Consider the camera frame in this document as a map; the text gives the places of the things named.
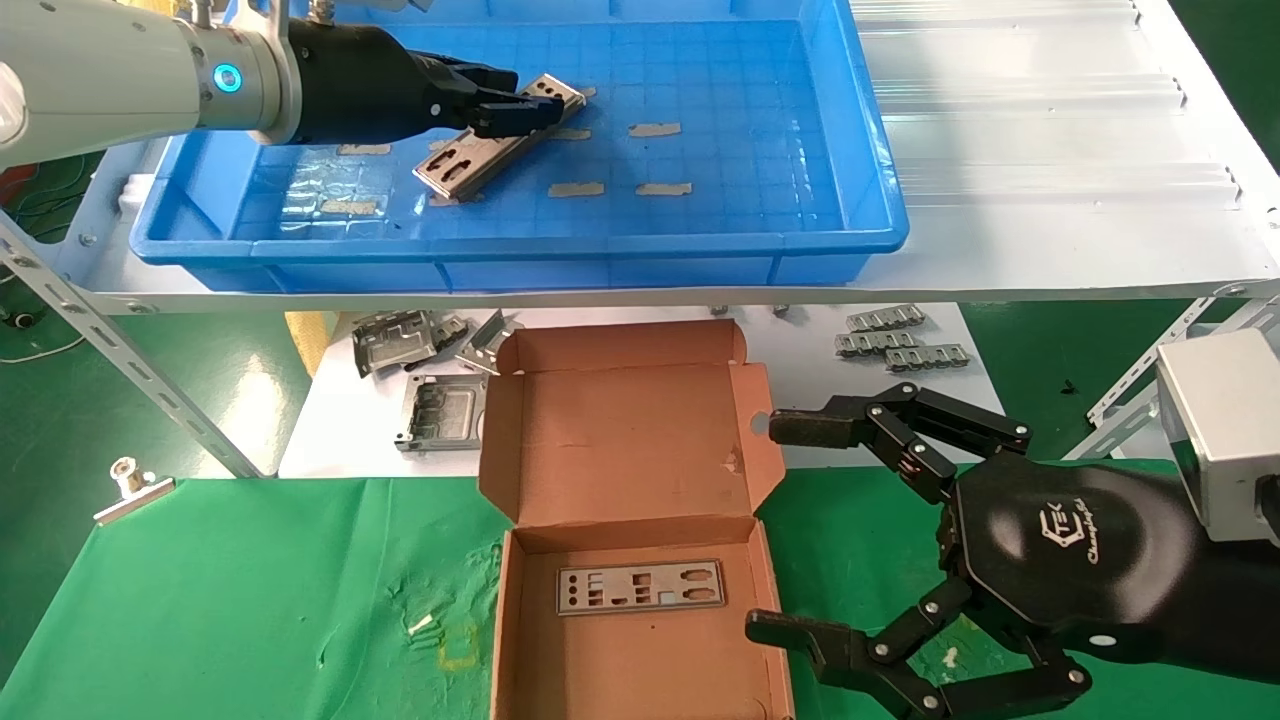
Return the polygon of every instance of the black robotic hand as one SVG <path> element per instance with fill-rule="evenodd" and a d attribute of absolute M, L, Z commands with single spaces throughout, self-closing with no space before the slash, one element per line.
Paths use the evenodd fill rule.
<path fill-rule="evenodd" d="M 512 70 L 406 50 L 374 26 L 292 19 L 289 45 L 302 83 L 291 145 L 380 145 L 440 127 L 517 137 L 564 113 L 563 100 L 516 95 Z"/>
<path fill-rule="evenodd" d="M 986 457 L 956 468 L 920 434 Z M 1092 684 L 1064 651 L 1169 662 L 1280 684 L 1280 548 L 1208 541 L 1174 478 L 1023 454 L 1030 429 L 918 386 L 782 410 L 782 445 L 864 445 L 942 503 L 946 579 L 874 637 L 751 611 L 753 642 L 808 653 L 819 683 L 865 692 L 896 717 L 1004 719 L 1064 707 Z M 965 614 L 1032 667 L 934 687 L 906 660 Z"/>

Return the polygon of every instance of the open cardboard box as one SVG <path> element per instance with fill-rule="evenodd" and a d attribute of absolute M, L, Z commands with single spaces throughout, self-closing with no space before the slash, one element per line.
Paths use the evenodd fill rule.
<path fill-rule="evenodd" d="M 732 320 L 522 329 L 498 352 L 480 492 L 503 546 L 493 720 L 783 720 L 786 653 L 754 511 L 782 480 L 764 365 Z M 753 419 L 759 432 L 753 432 Z M 562 568 L 718 560 L 721 607 L 559 616 Z"/>

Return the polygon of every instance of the robotic arm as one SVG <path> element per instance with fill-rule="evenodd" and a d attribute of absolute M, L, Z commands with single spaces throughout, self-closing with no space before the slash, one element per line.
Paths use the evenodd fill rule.
<path fill-rule="evenodd" d="M 750 641 L 804 653 L 822 684 L 868 693 L 895 717 L 929 720 L 1019 717 L 1071 703 L 1093 680 L 1065 651 L 1280 684 L 1280 548 L 1211 542 L 1175 479 L 1033 462 L 1027 425 L 911 383 L 836 396 L 822 410 L 776 411 L 769 436 L 865 446 L 942 506 L 946 579 L 879 633 L 748 615 Z M 986 460 L 957 479 L 928 438 Z M 918 675 L 908 660 L 961 614 L 1032 666 L 943 685 Z"/>
<path fill-rule="evenodd" d="M 436 127 L 525 136 L 561 119 L 563 101 L 516 95 L 515 72 L 406 50 L 378 27 L 291 19 L 285 3 L 242 0 L 227 26 L 110 0 L 6 3 L 0 168 L 192 129 L 376 145 Z"/>

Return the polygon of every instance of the green cloth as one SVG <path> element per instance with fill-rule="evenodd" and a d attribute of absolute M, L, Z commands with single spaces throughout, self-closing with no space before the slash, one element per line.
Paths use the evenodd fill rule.
<path fill-rule="evenodd" d="M 887 470 L 794 471 L 760 516 L 787 611 L 876 629 L 941 579 L 938 510 Z M 470 478 L 180 483 L 92 533 L 0 719 L 485 720 L 507 525 Z M 964 619 L 920 657 L 934 680 L 1023 666 Z M 1263 717 L 1280 700 L 1084 662 L 1094 689 L 1064 717 Z M 886 716 L 797 656 L 792 678 L 799 720 Z"/>

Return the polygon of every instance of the box lid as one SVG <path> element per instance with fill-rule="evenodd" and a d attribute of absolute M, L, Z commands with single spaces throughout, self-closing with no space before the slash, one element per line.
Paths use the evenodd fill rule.
<path fill-rule="evenodd" d="M 517 527 L 750 516 L 785 466 L 765 368 L 745 360 L 732 320 L 517 331 L 480 492 Z"/>

